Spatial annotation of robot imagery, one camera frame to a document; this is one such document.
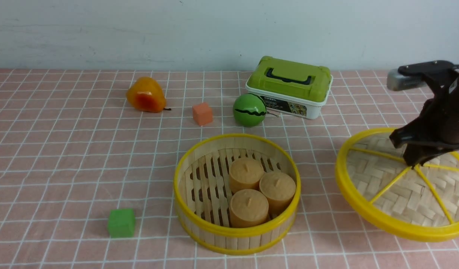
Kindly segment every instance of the yellow rim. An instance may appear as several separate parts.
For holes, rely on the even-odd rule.
[[[446,240],[450,240],[455,237],[458,237],[459,236],[459,221],[454,222],[452,218],[448,217],[450,221],[450,225],[442,226],[442,227],[422,227],[419,225],[413,225],[413,224],[398,220],[396,218],[392,218],[391,216],[387,215],[386,213],[383,213],[378,208],[373,206],[372,201],[367,201],[366,198],[364,198],[359,193],[359,191],[356,189],[356,187],[352,183],[351,178],[349,177],[349,174],[346,169],[346,161],[347,161],[346,157],[350,150],[367,151],[363,149],[355,149],[352,146],[367,136],[371,136],[377,133],[390,133],[393,130],[394,130],[393,128],[380,128],[380,129],[371,129],[367,131],[362,131],[361,133],[358,133],[355,136],[352,136],[344,143],[341,150],[339,151],[339,154],[336,160],[336,167],[335,167],[336,181],[338,183],[338,186],[344,198],[354,208],[354,210],[357,213],[359,213],[363,218],[365,218],[368,222],[372,223],[373,225],[375,225],[376,227],[382,230],[387,231],[388,233],[397,235],[399,237],[404,237],[410,240],[422,241],[422,242],[440,242],[440,241],[446,241]],[[459,153],[452,152],[451,154],[459,161]],[[397,158],[391,155],[390,155],[390,158],[394,160],[399,160],[399,161],[402,160],[401,158]],[[426,167],[441,168],[440,166],[431,165],[431,164],[427,164]],[[443,167],[443,168],[446,168],[448,170],[459,171],[459,169],[454,168],[454,167]],[[394,178],[389,185],[394,184],[397,181],[397,179],[399,179],[402,175],[404,175],[404,172],[407,170],[408,169],[402,171],[401,174],[397,176],[396,178]],[[421,176],[422,173],[419,167],[416,167],[416,172],[419,174],[419,176]],[[426,182],[426,184],[428,183],[428,180],[425,176],[422,175],[422,179]],[[447,216],[449,216],[444,204],[442,203],[442,200],[440,199],[435,189],[432,187],[431,184],[428,184],[428,187],[431,189],[431,191],[433,191],[434,198],[440,203],[443,211],[446,213]]]
[[[296,193],[294,195],[293,201],[291,201],[291,204],[289,204],[288,208],[281,213],[279,216],[276,218],[272,219],[271,221],[268,221],[267,223],[264,223],[262,225],[254,226],[251,228],[228,228],[224,226],[219,226],[210,222],[207,222],[203,220],[202,218],[196,216],[184,203],[183,198],[180,195],[180,192],[178,191],[178,175],[179,171],[181,169],[181,166],[186,160],[186,158],[196,149],[199,148],[201,145],[205,143],[209,143],[214,140],[218,140],[221,138],[227,138],[227,137],[247,137],[247,138],[253,138],[257,139],[260,141],[264,141],[268,143],[269,145],[275,147],[277,150],[279,150],[291,163],[291,166],[293,167],[295,174],[296,174]],[[265,234],[274,228],[279,227],[280,225],[283,224],[284,221],[286,221],[295,211],[298,206],[299,202],[299,197],[301,195],[301,178],[299,176],[298,168],[296,167],[296,163],[291,159],[288,153],[283,150],[279,145],[276,143],[265,139],[260,136],[255,136],[252,134],[247,134],[247,133],[228,133],[228,134],[221,134],[219,136],[214,136],[212,138],[208,138],[206,140],[203,140],[196,145],[194,145],[190,150],[188,150],[185,155],[180,159],[178,162],[178,166],[176,167],[175,171],[175,176],[173,178],[173,191],[175,192],[175,199],[180,205],[180,208],[182,209],[183,213],[190,219],[191,222],[196,223],[196,225],[208,232],[217,234],[217,235],[222,235],[222,236],[229,236],[229,237],[246,237],[246,236],[254,236],[257,234]]]
[[[199,239],[198,237],[196,237],[186,226],[185,224],[182,222],[180,216],[178,216],[178,220],[180,221],[181,223],[181,226],[183,227],[183,230],[185,230],[188,235],[193,239],[195,240],[198,244],[206,247],[207,249],[211,250],[211,251],[214,251],[214,252],[218,252],[218,253],[221,253],[221,254],[226,254],[226,255],[250,255],[250,254],[255,254],[255,253],[258,253],[258,252],[261,252],[261,251],[264,251],[264,250],[267,250],[269,249],[270,247],[272,247],[273,245],[276,245],[280,240],[282,240],[286,234],[289,232],[289,230],[291,229],[291,227],[293,226],[293,223],[294,221],[296,221],[296,218],[294,218],[292,221],[291,221],[291,224],[289,225],[289,227],[284,231],[284,233],[282,233],[281,235],[278,236],[278,238],[276,238],[276,240],[272,240],[271,242],[267,243],[266,245],[262,245],[261,247],[257,247],[257,248],[250,248],[250,249],[227,249],[227,248],[222,248],[222,247],[216,247],[214,245],[210,245],[206,242],[204,242],[203,240]]]

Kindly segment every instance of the green plastic box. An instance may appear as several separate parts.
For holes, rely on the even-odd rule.
[[[246,82],[268,109],[315,119],[326,104],[332,84],[327,67],[264,56]]]

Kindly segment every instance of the box lid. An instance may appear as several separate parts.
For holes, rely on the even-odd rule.
[[[327,67],[264,56],[250,76],[248,86],[312,102],[323,102],[330,82],[331,73]]]

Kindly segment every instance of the box label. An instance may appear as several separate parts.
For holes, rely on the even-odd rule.
[[[264,100],[264,103],[268,108],[277,109],[304,117],[306,117],[306,114],[308,113],[308,109],[305,105],[283,101],[273,97],[261,96],[261,98]]]

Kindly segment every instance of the white container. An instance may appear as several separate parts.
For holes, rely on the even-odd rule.
[[[260,96],[267,109],[278,111],[284,114],[294,115],[305,119],[314,120],[321,114],[321,108],[327,102],[327,97],[331,91],[331,85],[334,77],[331,75],[331,81],[329,83],[329,89],[327,89],[326,97],[322,102],[312,102],[305,99],[295,98],[288,95],[279,93],[267,92],[265,90],[255,89],[248,86],[246,82],[246,89],[248,92]]]

